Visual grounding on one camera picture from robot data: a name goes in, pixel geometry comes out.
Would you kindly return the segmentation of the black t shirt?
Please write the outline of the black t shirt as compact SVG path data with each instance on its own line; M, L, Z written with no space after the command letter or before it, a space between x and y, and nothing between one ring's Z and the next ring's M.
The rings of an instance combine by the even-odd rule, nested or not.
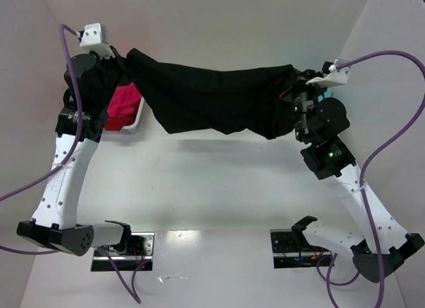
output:
M294 129L283 99L299 74L291 64L217 71L158 62L136 48L117 60L167 133L247 129L275 139Z

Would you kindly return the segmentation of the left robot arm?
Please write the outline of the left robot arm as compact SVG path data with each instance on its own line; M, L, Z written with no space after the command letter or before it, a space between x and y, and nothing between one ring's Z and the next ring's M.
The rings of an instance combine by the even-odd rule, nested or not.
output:
M68 87L55 128L53 174L31 219L17 235L49 250L83 256L90 248L122 245L129 225L106 220L79 224L77 208L90 160L108 120L107 108L124 75L124 60L113 49L73 56L64 73Z

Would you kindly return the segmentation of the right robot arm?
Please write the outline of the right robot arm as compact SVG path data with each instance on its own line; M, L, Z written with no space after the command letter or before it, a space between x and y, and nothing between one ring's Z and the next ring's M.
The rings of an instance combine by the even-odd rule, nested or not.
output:
M298 248L321 246L353 261L357 271L377 283L380 275L394 273L424 246L423 238L409 233L384 207L366 181L361 168L339 134L349 126L345 106L335 98L319 99L326 89L347 83L350 70L302 72L285 97L291 100L295 136L307 145L301 155L308 169L341 201L361 230L338 230L313 216L292 226Z

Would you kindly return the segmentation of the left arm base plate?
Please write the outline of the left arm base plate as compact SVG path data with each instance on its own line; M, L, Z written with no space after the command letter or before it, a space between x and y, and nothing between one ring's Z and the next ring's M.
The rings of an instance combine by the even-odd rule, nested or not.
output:
M115 263L119 271L134 271L142 264L141 271L151 271L153 267L154 232L132 232L126 247L103 246L103 250ZM94 250L91 272L113 271L113 266L103 252Z

